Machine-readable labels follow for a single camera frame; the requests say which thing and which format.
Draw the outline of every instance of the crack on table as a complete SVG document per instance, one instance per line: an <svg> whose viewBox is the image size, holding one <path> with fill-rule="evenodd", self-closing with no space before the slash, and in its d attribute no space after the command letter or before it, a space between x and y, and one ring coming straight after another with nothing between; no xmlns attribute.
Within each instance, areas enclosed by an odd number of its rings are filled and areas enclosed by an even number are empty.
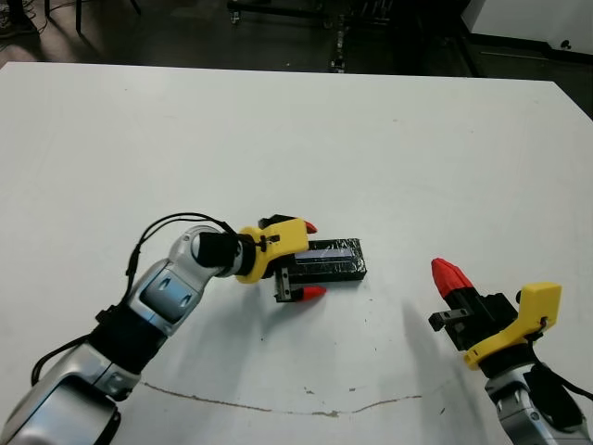
<svg viewBox="0 0 593 445"><path fill-rule="evenodd" d="M354 411L331 410L331 411L313 411L313 412L307 413L307 412L298 412L298 411L273 410L270 408L262 408L260 406L245 405L243 403L233 403L231 401L207 399L205 397L199 397L194 394L183 394L182 392L171 391L169 389L165 389L165 388L158 387L156 385L152 385L151 383L148 383L148 382L140 382L140 384L147 388L153 389L157 392L167 394L169 396L176 397L178 399L186 399L186 400L190 400L190 401L201 401L203 403L211 403L214 405L229 406L231 408L242 408L244 410L257 411L260 413L289 414L289 415L313 415L313 416L329 417L332 419L337 419L340 416L340 414L358 414L358 413L362 413L363 411L370 410L371 408L375 408L377 406L387 405L390 403L397 403L399 401L421 399L423 397L420 394L416 394L413 396L404 396L404 397L398 397L395 399L380 400L380 401L376 401L375 403L371 403L370 405L363 406L362 408L358 408L358 410L354 410Z"/></svg>

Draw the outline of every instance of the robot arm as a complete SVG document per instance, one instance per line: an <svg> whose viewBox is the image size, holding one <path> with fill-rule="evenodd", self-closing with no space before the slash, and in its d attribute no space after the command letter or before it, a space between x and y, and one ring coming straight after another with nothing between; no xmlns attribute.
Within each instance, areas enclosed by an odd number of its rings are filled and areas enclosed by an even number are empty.
<svg viewBox="0 0 593 445"><path fill-rule="evenodd" d="M117 306L100 312L93 332L32 387L9 416L0 445L108 444L120 423L115 401L130 395L146 364L197 306L210 278L234 274L256 282L263 270L253 275L254 266L265 270L266 261L307 249L305 222L283 225L258 231L257 241L206 225L186 231L169 257L151 266ZM286 226L292 231L280 235ZM134 261L139 251L138 246Z"/></svg>
<svg viewBox="0 0 593 445"><path fill-rule="evenodd" d="M450 311L433 313L471 369L489 379L486 392L514 445L591 445L587 422L567 389L593 397L539 361L533 343L556 323L561 287L524 286L519 311L502 294L482 297L453 264L433 261L433 277Z"/></svg>

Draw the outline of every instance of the white tabletop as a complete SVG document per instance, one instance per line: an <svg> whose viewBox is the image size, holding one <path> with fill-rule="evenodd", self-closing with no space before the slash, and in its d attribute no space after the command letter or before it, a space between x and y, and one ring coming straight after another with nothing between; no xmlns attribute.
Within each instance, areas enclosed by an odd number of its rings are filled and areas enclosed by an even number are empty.
<svg viewBox="0 0 593 445"><path fill-rule="evenodd" d="M116 444L508 443L484 376L426 322L446 308L434 257L484 294L561 283L537 351L593 387L593 123L553 83L9 63L0 101L3 419L178 210L301 216L360 238L369 271L295 305L270 280L213 280Z"/></svg>

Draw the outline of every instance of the floor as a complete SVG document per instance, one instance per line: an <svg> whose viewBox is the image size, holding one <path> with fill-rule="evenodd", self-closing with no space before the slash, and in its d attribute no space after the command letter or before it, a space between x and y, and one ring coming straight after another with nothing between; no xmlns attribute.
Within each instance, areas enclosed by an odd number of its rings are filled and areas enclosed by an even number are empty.
<svg viewBox="0 0 593 445"><path fill-rule="evenodd" d="M335 26L325 30L308 19L254 13L243 13L240 23L233 26L226 0L138 0L142 16L127 0L86 0L81 36L75 31L75 8L66 3L68 0L51 0L51 6L57 8L49 21L44 18L43 0L26 1L32 2L30 15L43 32L0 43L0 67L9 60L42 60L326 72L334 56ZM305 6L307 1L283 0L283 5ZM328 2L335 22L345 2ZM350 32L347 72L406 73L398 65L394 39L388 39L383 31ZM535 50L468 46L486 77L554 81L593 118L593 64L549 60ZM472 75L459 39L447 35L423 43L423 59L416 71L422 75Z"/></svg>

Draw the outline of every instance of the cart wheel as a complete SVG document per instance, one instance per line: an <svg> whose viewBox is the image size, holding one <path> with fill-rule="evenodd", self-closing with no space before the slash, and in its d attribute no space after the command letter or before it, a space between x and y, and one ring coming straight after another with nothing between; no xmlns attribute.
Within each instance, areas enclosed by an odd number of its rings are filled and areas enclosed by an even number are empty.
<svg viewBox="0 0 593 445"><path fill-rule="evenodd" d="M337 58L330 62L330 72L336 74L344 74L346 72L346 64L344 63L344 59Z"/></svg>
<svg viewBox="0 0 593 445"><path fill-rule="evenodd" d="M233 11L231 13L231 23L233 25L238 25L239 20L241 20L241 11Z"/></svg>

